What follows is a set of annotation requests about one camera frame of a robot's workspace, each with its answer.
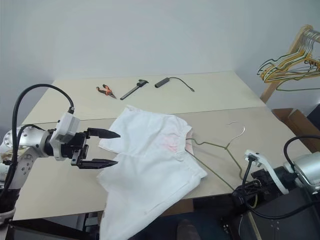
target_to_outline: pliers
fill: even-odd
[[[103,88],[105,90],[101,90],[100,87],[96,87],[96,89],[98,90],[99,93],[102,93],[102,94],[105,94],[107,96],[111,96],[113,97],[114,99],[117,99],[116,96],[112,93],[112,90],[105,84],[102,84]]]

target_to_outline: black cable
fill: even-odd
[[[290,143],[292,143],[293,141],[295,140],[298,140],[298,139],[320,139],[320,136],[318,135],[301,135],[301,136],[295,136],[291,139],[289,139],[284,147],[283,147],[283,153],[284,153],[284,156],[285,156],[285,159],[288,161],[288,163],[290,164],[292,170],[295,172],[295,164],[291,161],[289,155],[288,155],[288,146]]]
[[[248,174],[249,174],[249,171],[250,171],[250,168],[251,168],[251,165],[252,165],[252,162],[255,160],[252,156],[249,156],[249,163],[248,163],[248,167],[246,168],[246,171],[244,173],[244,176],[243,176],[243,180],[242,180],[242,194],[245,193],[245,190],[244,190],[244,187],[245,187],[245,184],[246,184],[246,180],[247,180],[247,177],[248,177]],[[314,204],[320,204],[320,200],[317,200],[317,201],[312,201],[306,205],[303,205],[301,207],[298,207],[296,210],[293,210],[291,212],[288,212],[286,214],[283,214],[283,215],[279,215],[279,216],[268,216],[268,215],[264,215],[258,211],[256,211],[252,206],[250,206],[250,204],[244,199],[243,199],[243,202],[244,202],[244,205],[251,211],[253,212],[254,214],[258,215],[259,217],[261,218],[264,218],[264,219],[273,219],[273,220],[279,220],[279,219],[286,219],[286,218],[289,218],[297,213],[300,213],[301,211],[313,206]]]
[[[175,77],[175,76],[171,76],[171,77],[169,77],[169,79],[178,79],[181,82],[183,82],[192,92],[195,91],[192,87],[190,87],[188,84],[186,84],[185,81],[183,81],[181,78],[178,78],[178,77]]]
[[[8,173],[7,173],[7,176],[5,178],[5,185],[4,185],[4,188],[1,192],[1,195],[0,195],[0,199],[2,198],[2,196],[5,195],[5,193],[8,191],[8,188],[14,178],[14,175],[15,175],[15,171],[16,171],[16,166],[17,166],[17,163],[18,163],[18,149],[19,149],[19,140],[20,140],[20,137],[21,137],[21,134],[22,134],[22,129],[24,129],[23,127],[21,127],[19,133],[20,133],[20,137],[18,139],[18,136],[17,136],[17,121],[18,121],[18,110],[19,110],[19,106],[20,106],[20,103],[22,101],[22,99],[24,98],[24,96],[29,92],[31,91],[32,89],[36,89],[36,88],[42,88],[42,87],[46,87],[46,88],[51,88],[51,89],[54,89],[54,90],[57,90],[58,92],[60,92],[61,94],[63,94],[69,101],[70,103],[70,107],[68,109],[68,113],[71,113],[73,114],[74,113],[74,109],[75,109],[75,105],[74,105],[74,102],[72,101],[72,99],[69,97],[68,94],[66,94],[63,90],[61,90],[60,88],[56,87],[56,86],[53,86],[53,85],[50,85],[50,84],[35,84],[35,85],[32,85],[28,88],[26,88],[25,90],[23,90],[19,97],[17,98],[16,102],[15,102],[15,105],[14,105],[14,108],[13,108],[13,113],[12,113],[12,158],[11,158],[11,164],[10,164],[10,167],[9,167],[9,170],[8,170]]]

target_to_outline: hanger rack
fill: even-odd
[[[303,26],[298,32],[298,34],[296,35],[295,40],[291,44],[288,51],[288,55],[294,54],[295,52],[298,51],[299,47],[302,44],[302,39],[305,37],[317,43],[320,43],[320,37],[317,34],[320,34],[320,32],[314,31],[314,28],[311,25]],[[312,59],[310,60],[310,64],[312,64],[313,66],[316,66],[317,69],[320,68],[320,62],[318,60]],[[280,80],[280,81],[267,83],[267,87],[264,89],[262,95],[260,96],[260,99],[264,103],[266,103],[271,97],[271,95],[273,94],[273,92],[277,89],[277,87],[281,85],[283,82],[284,81]]]

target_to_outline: cardboard box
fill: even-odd
[[[320,130],[316,128],[308,118],[299,110],[293,108],[273,109],[273,114],[287,125],[296,136],[301,135],[319,135]],[[301,142],[310,150],[310,152],[320,152],[320,140],[313,138],[301,139]]]

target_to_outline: black tool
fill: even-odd
[[[156,88],[159,88],[159,87],[161,87],[162,85],[164,85],[164,84],[166,84],[167,82],[169,82],[170,79],[178,79],[178,80],[180,80],[181,82],[183,82],[192,92],[195,91],[192,87],[190,87],[188,84],[186,84],[182,79],[180,79],[180,78],[178,78],[178,77],[175,77],[175,76],[166,77],[165,79],[157,82],[154,86],[155,86]]]
[[[136,84],[136,87],[133,88],[132,90],[130,90],[129,92],[127,92],[123,97],[120,98],[120,100],[125,99],[126,97],[128,97],[130,94],[132,94],[135,90],[137,90],[138,88],[142,88],[143,85],[148,84],[149,82],[146,80],[142,80],[139,79],[139,82]]]

